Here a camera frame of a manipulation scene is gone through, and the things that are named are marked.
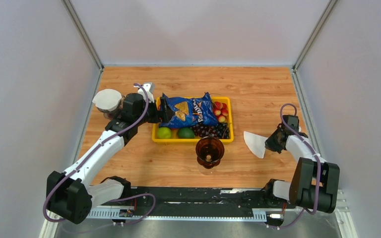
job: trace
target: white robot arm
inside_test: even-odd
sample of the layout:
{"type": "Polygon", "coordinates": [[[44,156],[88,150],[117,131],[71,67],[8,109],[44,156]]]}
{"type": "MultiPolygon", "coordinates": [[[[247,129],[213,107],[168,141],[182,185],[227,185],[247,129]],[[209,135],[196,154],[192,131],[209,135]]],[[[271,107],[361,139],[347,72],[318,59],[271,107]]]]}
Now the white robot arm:
{"type": "Polygon", "coordinates": [[[336,195],[338,191],[339,167],[327,162],[320,154],[313,154],[311,142],[304,133],[297,132],[299,119],[297,116],[284,115],[283,120],[293,130],[289,130],[283,123],[270,137],[259,136],[250,132],[244,132],[244,139],[249,149],[259,158],[263,158],[265,150],[281,153],[287,150],[297,161],[297,167],[291,182],[271,179],[265,185],[265,199],[279,200],[304,208],[313,208],[317,199],[317,210],[331,213],[336,206],[336,195]],[[320,178],[322,186],[318,193],[312,180],[317,179],[318,164],[320,161],[320,178]]]}
{"type": "Polygon", "coordinates": [[[78,161],[62,173],[53,171],[49,175],[44,213],[47,209],[79,224],[92,208],[128,195],[130,182],[124,178],[113,176],[101,184],[90,184],[108,160],[136,135],[141,124],[168,122],[174,114],[163,98],[160,100],[161,110],[157,110],[152,83],[138,87],[138,93],[128,94],[124,98],[112,89],[96,94],[93,103],[100,111],[110,114],[112,120],[78,161]]]}

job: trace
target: yellow tray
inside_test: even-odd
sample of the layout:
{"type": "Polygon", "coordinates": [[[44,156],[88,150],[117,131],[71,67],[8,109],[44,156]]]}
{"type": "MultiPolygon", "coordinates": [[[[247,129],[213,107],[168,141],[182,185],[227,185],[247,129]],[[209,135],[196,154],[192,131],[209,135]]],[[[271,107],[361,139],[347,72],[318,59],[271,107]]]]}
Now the yellow tray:
{"type": "MultiPolygon", "coordinates": [[[[230,139],[220,139],[223,144],[230,144],[234,140],[234,134],[233,134],[233,120],[231,118],[231,104],[230,104],[230,98],[228,97],[211,97],[211,100],[214,102],[220,102],[227,104],[227,110],[229,111],[229,115],[226,116],[227,118],[227,124],[230,128],[230,139]]],[[[157,98],[156,100],[157,107],[160,105],[160,98],[157,98]]],[[[154,124],[152,127],[152,141],[159,144],[192,144],[197,143],[201,137],[197,136],[194,139],[180,139],[177,137],[178,129],[172,130],[172,138],[170,139],[159,139],[157,138],[157,130],[158,130],[158,124],[154,124]]]]}

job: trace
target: wooden table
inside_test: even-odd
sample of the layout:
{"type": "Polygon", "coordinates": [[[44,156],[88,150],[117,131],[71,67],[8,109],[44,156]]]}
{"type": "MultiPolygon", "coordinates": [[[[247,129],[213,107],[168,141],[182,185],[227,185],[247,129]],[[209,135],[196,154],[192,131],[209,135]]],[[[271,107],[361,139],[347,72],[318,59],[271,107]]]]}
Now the wooden table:
{"type": "MultiPolygon", "coordinates": [[[[288,68],[284,67],[107,67],[99,90],[116,89],[123,95],[136,92],[133,83],[155,83],[154,96],[227,96],[231,100],[234,142],[225,145],[221,164],[211,175],[200,172],[195,146],[160,145],[151,140],[152,124],[114,155],[93,184],[120,176],[133,186],[263,187],[271,178],[291,181],[296,162],[287,152],[267,151],[259,159],[247,148],[243,131],[270,136],[280,123],[284,103],[299,106],[288,68]]],[[[293,114],[292,107],[284,113],[293,114]]],[[[306,130],[301,113],[303,131],[306,130]]],[[[109,121],[95,107],[81,148],[83,155],[99,138],[109,121]]]]}

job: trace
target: amber glass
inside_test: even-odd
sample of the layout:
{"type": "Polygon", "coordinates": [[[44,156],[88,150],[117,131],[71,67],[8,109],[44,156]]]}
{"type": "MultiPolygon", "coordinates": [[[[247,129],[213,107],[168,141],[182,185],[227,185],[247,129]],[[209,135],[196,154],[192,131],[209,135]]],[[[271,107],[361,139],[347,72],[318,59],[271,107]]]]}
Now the amber glass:
{"type": "Polygon", "coordinates": [[[206,169],[219,165],[224,155],[223,143],[214,137],[204,137],[196,144],[198,164],[206,169]]]}

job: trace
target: lime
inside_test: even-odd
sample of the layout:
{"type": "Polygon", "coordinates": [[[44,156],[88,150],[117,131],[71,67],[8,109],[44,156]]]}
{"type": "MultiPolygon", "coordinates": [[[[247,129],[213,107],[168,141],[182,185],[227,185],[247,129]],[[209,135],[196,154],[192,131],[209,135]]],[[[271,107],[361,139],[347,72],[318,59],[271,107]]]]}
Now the lime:
{"type": "Polygon", "coordinates": [[[170,139],[172,138],[172,130],[168,127],[160,127],[157,130],[157,137],[160,139],[170,139]]]}
{"type": "Polygon", "coordinates": [[[192,129],[190,129],[188,127],[184,127],[184,128],[179,129],[178,138],[180,138],[180,139],[194,139],[195,133],[193,132],[192,129]]]}

